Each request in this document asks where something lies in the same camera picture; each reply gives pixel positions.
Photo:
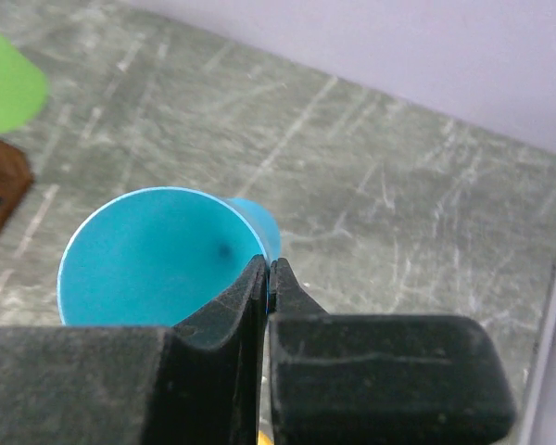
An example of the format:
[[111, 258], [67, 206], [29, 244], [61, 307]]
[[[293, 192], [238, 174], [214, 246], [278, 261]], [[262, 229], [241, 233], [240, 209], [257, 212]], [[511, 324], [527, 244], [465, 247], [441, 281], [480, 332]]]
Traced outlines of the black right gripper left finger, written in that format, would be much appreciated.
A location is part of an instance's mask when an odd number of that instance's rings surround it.
[[0, 326], [0, 444], [254, 444], [267, 266], [173, 327]]

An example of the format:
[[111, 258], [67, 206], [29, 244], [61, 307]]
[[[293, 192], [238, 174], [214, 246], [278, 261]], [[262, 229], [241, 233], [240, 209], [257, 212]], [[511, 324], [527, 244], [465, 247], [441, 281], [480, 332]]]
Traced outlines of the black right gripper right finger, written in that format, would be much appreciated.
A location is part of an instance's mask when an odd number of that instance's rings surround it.
[[331, 314], [285, 259], [270, 271], [270, 387], [278, 444], [492, 444], [517, 410], [477, 321]]

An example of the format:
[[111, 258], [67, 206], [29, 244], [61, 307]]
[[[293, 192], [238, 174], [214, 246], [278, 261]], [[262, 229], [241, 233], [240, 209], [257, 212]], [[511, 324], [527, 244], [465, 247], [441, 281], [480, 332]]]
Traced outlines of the blue plastic wine glass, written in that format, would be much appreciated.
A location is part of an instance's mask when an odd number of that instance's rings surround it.
[[242, 197], [158, 186], [95, 210], [57, 274], [66, 326], [178, 324], [232, 285], [250, 260], [281, 254], [272, 214]]

